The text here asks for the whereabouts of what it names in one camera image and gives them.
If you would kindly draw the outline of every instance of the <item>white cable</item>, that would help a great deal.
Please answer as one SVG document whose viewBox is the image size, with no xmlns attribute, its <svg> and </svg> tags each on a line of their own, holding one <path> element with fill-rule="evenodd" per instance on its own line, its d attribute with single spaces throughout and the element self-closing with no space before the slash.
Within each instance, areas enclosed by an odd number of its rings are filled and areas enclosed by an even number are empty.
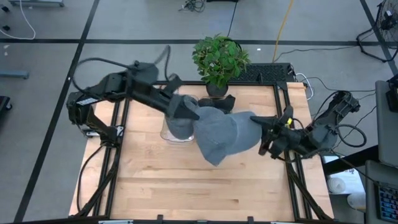
<svg viewBox="0 0 398 224">
<path fill-rule="evenodd" d="M 310 88 L 310 91 L 311 91 L 311 96 L 310 96 L 309 98 L 307 98 L 307 100 L 311 100 L 311 98 L 313 97 L 313 90 L 312 90 L 312 86 L 311 86 L 310 81 L 309 81 L 309 80 L 307 79 L 307 77 L 306 77 L 304 74 L 302 74 L 302 73 L 296 73 L 296 76 L 297 76 L 297 75 L 303 76 L 303 77 L 304 77 L 304 80 L 307 81 L 308 87 Z"/>
<path fill-rule="evenodd" d="M 4 34 L 4 35 L 8 36 L 8 37 L 11 37 L 11 38 L 17 39 L 17 40 L 34 40 L 34 39 L 36 38 L 36 31 L 35 31 L 35 29 L 33 29 L 32 25 L 29 23 L 29 21 L 26 19 L 24 10 L 22 9 L 22 0 L 19 0 L 19 6 L 21 7 L 21 13 L 22 13 L 22 15 L 24 16 L 24 19 L 25 19 L 26 23 L 29 25 L 29 27 L 30 27 L 30 28 L 32 29 L 32 31 L 33 31 L 33 37 L 32 37 L 32 38 L 28 38 L 28 37 L 14 37 L 14 36 L 11 36 L 11 35 L 9 35 L 9 34 L 6 34 L 6 33 L 3 32 L 1 29 L 0 29 L 0 32 L 1 32 L 2 34 Z"/>
</svg>

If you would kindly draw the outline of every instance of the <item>green plant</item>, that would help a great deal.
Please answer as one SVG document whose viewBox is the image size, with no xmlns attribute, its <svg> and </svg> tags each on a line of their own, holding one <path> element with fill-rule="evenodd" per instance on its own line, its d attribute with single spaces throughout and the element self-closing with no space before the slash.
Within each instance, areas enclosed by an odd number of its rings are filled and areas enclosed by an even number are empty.
<svg viewBox="0 0 398 224">
<path fill-rule="evenodd" d="M 250 63 L 245 50 L 227 37 L 206 37 L 195 45 L 193 61 L 198 65 L 201 80 L 223 88 L 232 77 L 238 77 Z"/>
</svg>

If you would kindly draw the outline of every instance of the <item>wooden table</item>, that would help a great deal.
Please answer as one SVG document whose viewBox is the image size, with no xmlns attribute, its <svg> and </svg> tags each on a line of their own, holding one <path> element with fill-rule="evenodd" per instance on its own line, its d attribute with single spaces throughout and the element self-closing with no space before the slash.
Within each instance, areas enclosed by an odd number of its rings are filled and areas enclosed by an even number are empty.
<svg viewBox="0 0 398 224">
<path fill-rule="evenodd" d="M 304 125 L 311 121 L 302 83 L 288 83 L 294 116 Z M 180 94 L 206 96 L 204 86 L 182 86 Z M 253 111 L 259 116 L 276 112 L 270 86 L 230 86 L 236 97 L 234 112 Z M 110 124 L 113 104 L 96 105 L 96 115 Z M 218 167 L 204 160 L 198 146 L 171 145 L 160 137 L 164 115 L 132 101 L 129 107 L 111 218 L 165 220 L 294 221 L 285 164 L 269 154 L 258 155 L 259 145 L 228 156 Z M 90 139 L 83 161 L 99 146 Z M 81 205 L 98 186 L 104 151 L 87 165 L 82 178 Z M 319 156 L 303 161 L 308 191 L 333 217 Z M 103 194 L 104 212 L 108 191 Z M 76 193 L 70 214 L 76 213 Z"/>
</svg>

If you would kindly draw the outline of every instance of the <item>gray fabric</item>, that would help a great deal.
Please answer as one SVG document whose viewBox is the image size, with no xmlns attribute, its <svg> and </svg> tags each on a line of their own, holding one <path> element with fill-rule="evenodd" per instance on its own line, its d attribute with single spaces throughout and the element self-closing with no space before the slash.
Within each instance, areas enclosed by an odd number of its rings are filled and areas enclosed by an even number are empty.
<svg viewBox="0 0 398 224">
<path fill-rule="evenodd" d="M 218 166 L 231 154 L 246 151 L 261 138 L 261 126 L 250 120 L 253 112 L 224 114 L 213 107 L 198 108 L 200 116 L 193 122 L 193 132 L 203 157 Z"/>
<path fill-rule="evenodd" d="M 197 100 L 191 96 L 183 96 L 183 102 L 192 111 L 195 111 L 199 106 Z M 169 118 L 166 117 L 166 124 L 174 137 L 184 140 L 193 134 L 193 120 L 182 118 Z"/>
</svg>

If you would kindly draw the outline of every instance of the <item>black pot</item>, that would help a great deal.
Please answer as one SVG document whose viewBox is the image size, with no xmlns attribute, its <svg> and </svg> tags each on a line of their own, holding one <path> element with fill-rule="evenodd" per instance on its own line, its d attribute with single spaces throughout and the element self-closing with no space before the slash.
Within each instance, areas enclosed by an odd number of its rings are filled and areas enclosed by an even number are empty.
<svg viewBox="0 0 398 224">
<path fill-rule="evenodd" d="M 225 96 L 226 92 L 228 91 L 228 85 L 224 86 L 223 88 L 218 88 L 217 85 L 208 83 L 206 84 L 206 91 L 209 96 Z"/>
</svg>

